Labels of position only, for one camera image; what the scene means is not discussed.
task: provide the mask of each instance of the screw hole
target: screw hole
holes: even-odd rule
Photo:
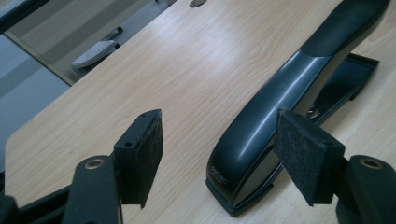
[[[134,143],[132,143],[132,142],[126,142],[126,143],[124,143],[124,145],[125,145],[126,147],[133,147],[133,146],[134,146]]]
[[[368,158],[363,158],[360,160],[360,163],[368,168],[380,170],[383,168],[383,165],[379,161],[375,161]]]
[[[99,168],[105,164],[105,161],[102,159],[94,159],[85,163],[85,168],[88,170],[93,170]]]

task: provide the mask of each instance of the black plastic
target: black plastic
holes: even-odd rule
[[[346,160],[340,142],[289,110],[278,112],[274,152],[309,205],[338,196],[339,223],[396,223],[396,173],[386,162]]]
[[[63,223],[121,223],[121,218],[113,159],[96,156],[82,161],[76,167]]]
[[[161,110],[140,115],[114,146],[113,156],[119,171],[122,204],[145,207],[163,156]]]
[[[279,110],[274,152],[310,206],[332,202],[331,168],[343,159],[343,144],[306,117]]]
[[[134,121],[111,156],[82,161],[70,186],[21,209],[0,197],[0,223],[122,223],[120,203],[145,206],[162,154],[162,112],[152,110]]]
[[[349,54],[320,91],[307,114],[309,119],[321,124],[345,102],[355,99],[378,64],[377,60]]]
[[[378,4],[371,7],[371,13],[380,15],[388,1],[370,2]],[[260,197],[258,190],[264,193],[279,171],[278,159],[272,151],[277,110],[284,108],[306,114],[338,65],[375,28],[379,16],[364,18],[359,26],[336,24],[332,27],[338,30],[324,32],[330,21],[343,23],[339,16],[348,18],[350,12],[343,9],[344,4],[356,5],[348,7],[352,15],[357,14],[354,10],[361,10],[359,1],[346,0],[340,4],[342,9],[337,7],[336,13],[318,28],[322,39],[308,40],[248,102],[215,146],[206,168],[206,183],[218,199],[223,199],[219,202],[232,216],[240,213],[241,204],[256,202],[251,196]],[[322,52],[314,49],[333,48],[334,42],[328,42],[327,38],[334,35],[347,36],[337,38],[344,43],[317,56]]]

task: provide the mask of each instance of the stapler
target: stapler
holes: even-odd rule
[[[265,83],[216,144],[206,184],[233,217],[260,200],[282,166],[273,151],[279,108],[320,124],[356,97],[378,61],[350,52],[379,24],[389,0],[345,0]]]

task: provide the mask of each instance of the white floor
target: white floor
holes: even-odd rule
[[[121,45],[166,10],[164,0],[150,1],[121,27]],[[0,35],[0,172],[5,169],[8,138],[67,91],[69,86],[34,58]]]

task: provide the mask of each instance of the wooden desk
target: wooden desk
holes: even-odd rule
[[[146,208],[125,223],[335,223],[309,207],[286,172],[256,206],[230,217],[205,185],[219,138],[248,100],[340,1],[179,0],[7,143],[6,194],[19,205],[69,185],[76,165],[105,154],[140,113],[163,111],[164,153]],[[346,157],[396,166],[396,1],[355,53],[381,61],[359,97],[323,127]]]

